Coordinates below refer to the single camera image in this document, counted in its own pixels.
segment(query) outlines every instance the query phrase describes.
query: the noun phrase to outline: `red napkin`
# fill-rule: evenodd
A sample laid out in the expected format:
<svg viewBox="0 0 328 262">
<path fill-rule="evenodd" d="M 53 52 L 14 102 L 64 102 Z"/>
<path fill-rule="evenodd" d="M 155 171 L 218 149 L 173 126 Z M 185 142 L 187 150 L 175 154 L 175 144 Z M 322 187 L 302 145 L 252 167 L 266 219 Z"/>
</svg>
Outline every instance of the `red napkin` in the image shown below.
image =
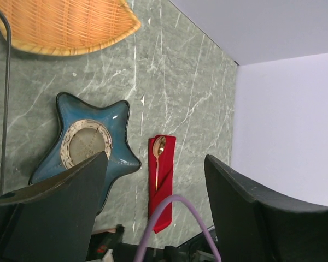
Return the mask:
<svg viewBox="0 0 328 262">
<path fill-rule="evenodd" d="M 158 170 L 158 190 L 155 190 L 155 177 L 156 177 L 156 158 L 153 155 L 154 141 L 160 137 L 157 135 L 148 140 L 148 216 L 150 217 L 155 211 L 159 203 L 164 198 L 173 194 L 173 171 L 174 171 L 174 151 L 176 137 L 165 135 L 166 145 L 164 151 L 159 156 L 159 170 Z M 153 231 L 157 234 L 172 221 L 172 204 L 170 203 L 162 212 Z"/>
</svg>

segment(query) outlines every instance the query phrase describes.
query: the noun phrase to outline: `black metal rod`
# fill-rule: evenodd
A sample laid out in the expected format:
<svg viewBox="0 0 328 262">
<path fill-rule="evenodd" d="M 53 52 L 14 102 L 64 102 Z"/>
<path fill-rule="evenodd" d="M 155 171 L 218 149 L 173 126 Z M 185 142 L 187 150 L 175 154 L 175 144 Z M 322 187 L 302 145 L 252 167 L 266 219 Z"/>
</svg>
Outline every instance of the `black metal rod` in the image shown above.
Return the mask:
<svg viewBox="0 0 328 262">
<path fill-rule="evenodd" d="M 4 193 L 5 181 L 5 160 L 6 160 L 6 138 L 7 138 L 7 120 L 9 106 L 9 85 L 10 85 L 10 59 L 11 59 L 11 28 L 8 20 L 0 11 L 0 19 L 6 28 L 6 75 L 5 75 L 5 97 L 4 97 L 4 117 L 2 128 L 2 146 L 1 146 L 1 167 L 0 167 L 0 195 Z"/>
</svg>

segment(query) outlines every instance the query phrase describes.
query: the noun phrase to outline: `wicker basket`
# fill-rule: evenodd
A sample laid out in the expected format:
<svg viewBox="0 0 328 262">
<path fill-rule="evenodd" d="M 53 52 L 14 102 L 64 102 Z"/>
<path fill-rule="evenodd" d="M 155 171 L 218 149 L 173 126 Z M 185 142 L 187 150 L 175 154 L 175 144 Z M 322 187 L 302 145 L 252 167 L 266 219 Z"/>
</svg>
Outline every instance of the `wicker basket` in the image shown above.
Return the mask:
<svg viewBox="0 0 328 262">
<path fill-rule="evenodd" d="M 18 50 L 74 56 L 113 45 L 141 26 L 125 0 L 0 0 Z M 6 37 L 4 24 L 0 30 Z"/>
</svg>

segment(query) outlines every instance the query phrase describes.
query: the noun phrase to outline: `gold spoon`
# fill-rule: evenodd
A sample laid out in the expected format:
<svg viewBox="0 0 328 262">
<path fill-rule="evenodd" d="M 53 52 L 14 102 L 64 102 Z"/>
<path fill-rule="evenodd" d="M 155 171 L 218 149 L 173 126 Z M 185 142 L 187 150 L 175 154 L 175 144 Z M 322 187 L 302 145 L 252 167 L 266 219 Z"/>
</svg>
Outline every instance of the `gold spoon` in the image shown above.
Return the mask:
<svg viewBox="0 0 328 262">
<path fill-rule="evenodd" d="M 155 172 L 155 191 L 158 190 L 158 172 L 159 172 L 159 156 L 163 153 L 164 148 L 166 145 L 166 138 L 165 136 L 158 137 L 153 144 L 153 155 L 157 160 L 157 169 Z"/>
</svg>

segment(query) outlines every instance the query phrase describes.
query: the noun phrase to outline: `marble surface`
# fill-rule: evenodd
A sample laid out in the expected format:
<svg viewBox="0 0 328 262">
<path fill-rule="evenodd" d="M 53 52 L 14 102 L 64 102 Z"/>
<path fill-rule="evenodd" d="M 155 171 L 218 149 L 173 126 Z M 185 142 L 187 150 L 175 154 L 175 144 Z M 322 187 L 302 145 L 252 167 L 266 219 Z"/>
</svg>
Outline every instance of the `marble surface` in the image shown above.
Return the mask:
<svg viewBox="0 0 328 262">
<path fill-rule="evenodd" d="M 148 138 L 156 134 L 177 137 L 174 193 L 212 224 L 203 162 L 206 154 L 230 161 L 236 64 L 169 1 L 129 4 L 142 28 L 105 50 L 69 58 L 13 52 L 5 191 L 27 185 L 56 139 L 59 92 L 95 106 L 127 99 L 128 140 L 143 168 L 114 183 L 95 229 L 121 223 L 125 241 L 137 243 L 147 223 Z M 0 144 L 4 58 L 0 46 Z M 153 233 L 149 245 L 178 245 L 198 232 L 193 216 L 175 203 L 172 224 Z"/>
</svg>

